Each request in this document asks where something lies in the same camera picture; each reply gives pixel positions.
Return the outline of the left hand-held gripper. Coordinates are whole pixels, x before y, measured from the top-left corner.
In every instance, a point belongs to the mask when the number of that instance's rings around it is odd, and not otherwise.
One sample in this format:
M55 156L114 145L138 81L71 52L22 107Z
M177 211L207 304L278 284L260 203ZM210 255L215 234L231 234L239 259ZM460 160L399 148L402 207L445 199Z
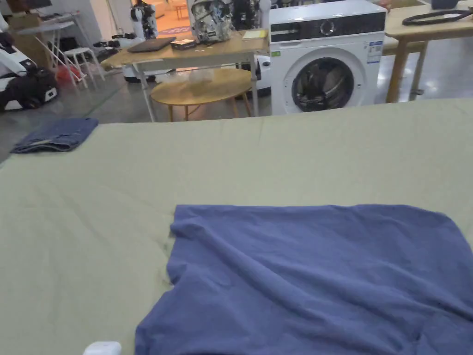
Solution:
M121 355L122 347L117 341L97 341L88 345L83 355Z

